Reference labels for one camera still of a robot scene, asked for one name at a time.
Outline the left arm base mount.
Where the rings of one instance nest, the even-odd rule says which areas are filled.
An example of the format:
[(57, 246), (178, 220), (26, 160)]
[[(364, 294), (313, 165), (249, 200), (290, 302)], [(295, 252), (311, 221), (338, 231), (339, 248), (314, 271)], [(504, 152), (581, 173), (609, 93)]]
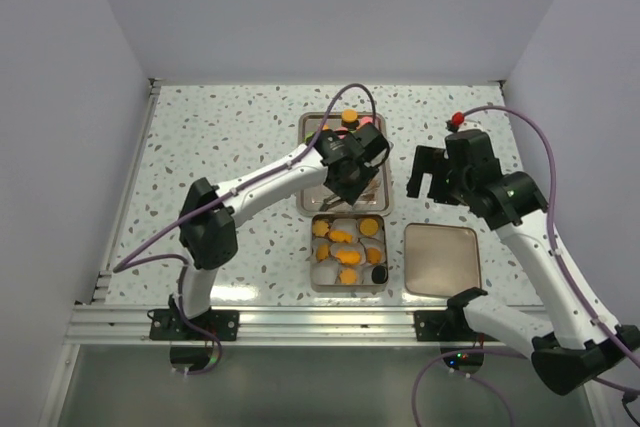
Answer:
[[(153, 341), (199, 341), (206, 338), (188, 327), (176, 309), (149, 310), (147, 317), (151, 321), (149, 338)], [(209, 310), (190, 322), (220, 341), (235, 341), (240, 325), (237, 310)]]

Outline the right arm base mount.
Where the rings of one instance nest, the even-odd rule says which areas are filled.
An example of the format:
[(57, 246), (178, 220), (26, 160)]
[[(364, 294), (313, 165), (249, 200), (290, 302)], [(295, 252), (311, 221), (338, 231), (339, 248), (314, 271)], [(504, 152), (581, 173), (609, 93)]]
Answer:
[(478, 337), (460, 314), (449, 309), (417, 310), (413, 327), (418, 342), (471, 342)]

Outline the orange ridged flower cookie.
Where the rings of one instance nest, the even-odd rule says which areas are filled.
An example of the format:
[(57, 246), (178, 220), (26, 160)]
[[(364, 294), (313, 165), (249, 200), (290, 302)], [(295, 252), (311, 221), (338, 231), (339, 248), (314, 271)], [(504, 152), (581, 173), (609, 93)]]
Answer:
[(318, 262), (322, 262), (331, 257), (331, 244), (330, 243), (321, 243), (317, 246), (315, 251), (316, 260)]

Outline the steel serving tongs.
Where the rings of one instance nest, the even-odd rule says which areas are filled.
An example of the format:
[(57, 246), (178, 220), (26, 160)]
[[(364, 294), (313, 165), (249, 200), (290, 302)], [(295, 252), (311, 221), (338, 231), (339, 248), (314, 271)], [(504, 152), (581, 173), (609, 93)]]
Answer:
[(319, 211), (320, 212), (328, 212), (330, 210), (334, 210), (338, 208), (342, 204), (346, 204), (348, 207), (354, 207), (358, 203), (371, 204), (374, 202), (367, 202), (361, 198), (363, 192), (370, 187), (378, 187), (380, 188), (380, 182), (378, 180), (372, 180), (368, 186), (359, 193), (358, 196), (355, 195), (354, 192), (351, 192), (347, 195), (347, 197), (340, 196), (338, 194), (331, 194), (326, 197), (322, 203), (320, 204)]

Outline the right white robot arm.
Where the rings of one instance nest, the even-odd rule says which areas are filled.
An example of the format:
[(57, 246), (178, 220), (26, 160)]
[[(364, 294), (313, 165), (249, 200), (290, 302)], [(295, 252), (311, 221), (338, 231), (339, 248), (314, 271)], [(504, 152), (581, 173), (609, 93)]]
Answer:
[(511, 308), (481, 288), (450, 297), (442, 313), (443, 341), (484, 334), (529, 359), (544, 385), (566, 395), (619, 364), (639, 347), (639, 329), (623, 325), (589, 287), (556, 231), (551, 208), (536, 182), (522, 171), (504, 173), (489, 135), (478, 129), (453, 133), (442, 148), (415, 149), (408, 197), (464, 205), (516, 257), (543, 302), (548, 318)]

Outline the orange fish cookie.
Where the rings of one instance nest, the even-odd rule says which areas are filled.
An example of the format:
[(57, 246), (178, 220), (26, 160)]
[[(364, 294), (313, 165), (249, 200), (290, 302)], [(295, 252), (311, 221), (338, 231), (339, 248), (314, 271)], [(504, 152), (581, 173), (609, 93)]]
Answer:
[(339, 250), (334, 257), (345, 266), (357, 266), (361, 263), (361, 254), (355, 250)]
[(353, 243), (354, 236), (347, 231), (344, 230), (330, 230), (327, 233), (327, 238), (334, 243)]

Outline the orange dotted round cookie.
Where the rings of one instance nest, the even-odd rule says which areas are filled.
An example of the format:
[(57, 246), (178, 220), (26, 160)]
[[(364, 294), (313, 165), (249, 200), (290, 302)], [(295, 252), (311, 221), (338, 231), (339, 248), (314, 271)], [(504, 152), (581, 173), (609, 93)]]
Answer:
[(359, 221), (359, 231), (363, 236), (375, 237), (380, 229), (375, 218), (363, 218)]

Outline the orange swirl round cookie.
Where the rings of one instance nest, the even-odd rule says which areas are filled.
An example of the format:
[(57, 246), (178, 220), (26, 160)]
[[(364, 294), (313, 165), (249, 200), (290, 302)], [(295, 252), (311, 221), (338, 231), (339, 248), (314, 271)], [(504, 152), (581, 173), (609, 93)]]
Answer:
[(378, 187), (370, 187), (363, 192), (361, 198), (367, 202), (375, 202), (378, 195), (378, 190)]

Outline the gold tin lid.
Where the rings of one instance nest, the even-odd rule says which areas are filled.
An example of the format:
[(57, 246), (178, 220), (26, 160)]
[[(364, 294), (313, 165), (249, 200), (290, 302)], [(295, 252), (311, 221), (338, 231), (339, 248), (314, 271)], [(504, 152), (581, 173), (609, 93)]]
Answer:
[(481, 286), (478, 239), (473, 229), (409, 224), (404, 231), (406, 290), (417, 296), (449, 298)]

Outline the gold square cookie tin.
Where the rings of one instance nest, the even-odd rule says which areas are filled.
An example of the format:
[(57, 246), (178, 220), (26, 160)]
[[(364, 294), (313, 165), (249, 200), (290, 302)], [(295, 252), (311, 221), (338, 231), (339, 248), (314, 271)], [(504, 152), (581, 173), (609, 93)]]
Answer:
[(321, 213), (311, 222), (310, 282), (319, 293), (378, 293), (389, 281), (384, 219)]

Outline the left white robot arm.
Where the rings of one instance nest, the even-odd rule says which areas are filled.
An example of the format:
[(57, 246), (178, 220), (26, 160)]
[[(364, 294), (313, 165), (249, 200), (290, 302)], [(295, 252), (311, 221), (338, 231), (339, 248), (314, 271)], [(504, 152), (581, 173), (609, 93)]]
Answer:
[(216, 270), (238, 252), (236, 230), (255, 214), (305, 189), (326, 187), (352, 206), (374, 180), (391, 147), (372, 123), (343, 134), (322, 130), (283, 158), (242, 177), (194, 182), (180, 213), (179, 240), (190, 254), (180, 274), (172, 326), (185, 339), (208, 326)]

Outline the plain orange round cookie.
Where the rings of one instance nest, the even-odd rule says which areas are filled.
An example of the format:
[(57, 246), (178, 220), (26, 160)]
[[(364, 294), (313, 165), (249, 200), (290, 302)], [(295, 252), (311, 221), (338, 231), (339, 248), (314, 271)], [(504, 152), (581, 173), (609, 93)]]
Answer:
[(376, 265), (382, 262), (383, 252), (375, 247), (367, 247), (366, 248), (366, 258), (367, 262)]

